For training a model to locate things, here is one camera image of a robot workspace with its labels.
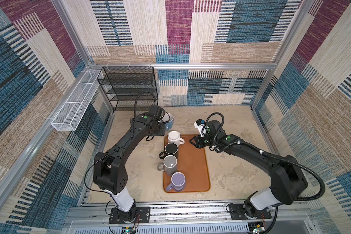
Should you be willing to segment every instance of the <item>purple mug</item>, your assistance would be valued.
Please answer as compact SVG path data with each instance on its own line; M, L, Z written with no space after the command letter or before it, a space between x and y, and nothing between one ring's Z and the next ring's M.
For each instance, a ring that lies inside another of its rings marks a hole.
M174 189L176 192L181 192L186 186L186 177L182 172L176 172L172 175L171 183L165 188L167 192Z

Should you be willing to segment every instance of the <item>white wire basket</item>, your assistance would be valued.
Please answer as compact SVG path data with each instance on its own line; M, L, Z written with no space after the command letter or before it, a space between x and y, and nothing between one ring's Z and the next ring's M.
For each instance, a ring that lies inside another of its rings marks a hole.
M88 70L83 75L51 123L57 131L75 131L77 129L99 87L97 78L102 75L100 70Z

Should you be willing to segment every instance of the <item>beige tabletop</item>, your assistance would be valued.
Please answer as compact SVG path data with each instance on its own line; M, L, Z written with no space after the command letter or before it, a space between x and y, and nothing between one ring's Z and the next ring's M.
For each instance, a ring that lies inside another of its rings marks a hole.
M267 145L248 106L204 106L204 107L164 107L174 115L171 130L181 134L198 134L194 122L206 119L213 112L225 117L223 129L226 134L234 134L257 147L268 151ZM130 128L133 111L116 111L112 129L104 152L110 149ZM221 121L215 115L211 119ZM162 162L159 153L164 150L164 137L154 137L152 141L143 139L126 162L128 183L126 187L136 201L192 201L246 199L255 191L270 186L270 177L256 166L227 153L211 152L205 148L211 188L207 192L166 193L163 189L163 172L157 171ZM95 184L92 189L99 190ZM89 203L108 202L111 198L102 192L91 191Z

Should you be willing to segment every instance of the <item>black wire rack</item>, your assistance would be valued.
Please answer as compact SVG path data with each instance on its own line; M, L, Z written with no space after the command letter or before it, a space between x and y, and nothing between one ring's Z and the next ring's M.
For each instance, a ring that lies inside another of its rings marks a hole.
M98 82L107 95L113 110L134 110L138 94L148 91L154 94L156 105L158 94L153 67L103 67ZM137 110L148 110L153 103L149 93L142 94Z

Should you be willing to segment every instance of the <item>tray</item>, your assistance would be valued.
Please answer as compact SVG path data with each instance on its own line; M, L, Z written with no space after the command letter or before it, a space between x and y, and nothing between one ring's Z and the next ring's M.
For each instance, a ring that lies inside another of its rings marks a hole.
M206 192L211 188L206 152L193 146L189 140L196 135L181 135L185 140L178 148L178 171L186 177L186 187L181 192ZM165 137L164 146L168 143ZM171 177L164 172L164 191L170 184Z

